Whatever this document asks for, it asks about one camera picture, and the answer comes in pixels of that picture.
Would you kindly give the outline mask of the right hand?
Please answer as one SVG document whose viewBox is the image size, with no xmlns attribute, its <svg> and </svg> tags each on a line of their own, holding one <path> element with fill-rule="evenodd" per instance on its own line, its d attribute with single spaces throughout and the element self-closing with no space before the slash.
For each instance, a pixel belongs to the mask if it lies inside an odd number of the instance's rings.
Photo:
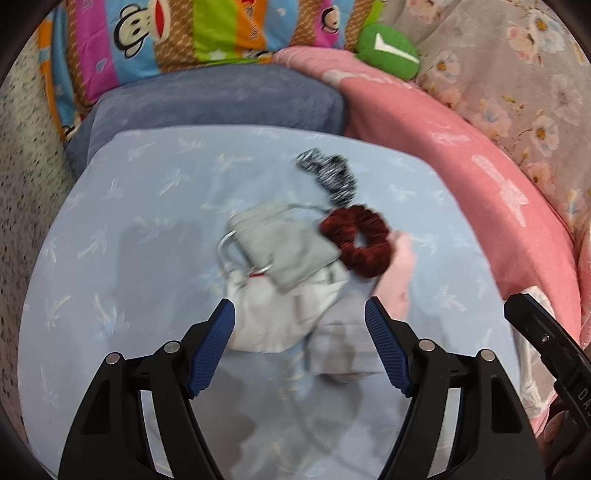
<svg viewBox="0 0 591 480">
<path fill-rule="evenodd" d="M 550 414 L 537 444 L 544 467 L 557 471 L 572 453 L 578 430 L 562 400 L 553 403 Z"/>
</svg>

